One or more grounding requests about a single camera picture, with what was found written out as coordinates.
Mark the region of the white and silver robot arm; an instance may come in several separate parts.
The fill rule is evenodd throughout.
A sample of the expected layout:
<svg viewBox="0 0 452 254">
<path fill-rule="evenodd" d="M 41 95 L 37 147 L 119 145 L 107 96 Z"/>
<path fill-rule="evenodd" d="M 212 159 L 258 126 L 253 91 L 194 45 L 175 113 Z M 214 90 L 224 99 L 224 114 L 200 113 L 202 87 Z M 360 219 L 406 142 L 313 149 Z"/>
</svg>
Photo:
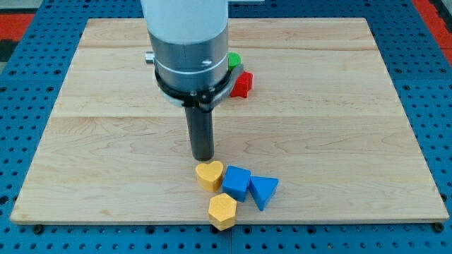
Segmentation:
<svg viewBox="0 0 452 254">
<path fill-rule="evenodd" d="M 159 88 L 183 107 L 210 112 L 244 66 L 230 68 L 227 0 L 141 0 Z"/>
</svg>

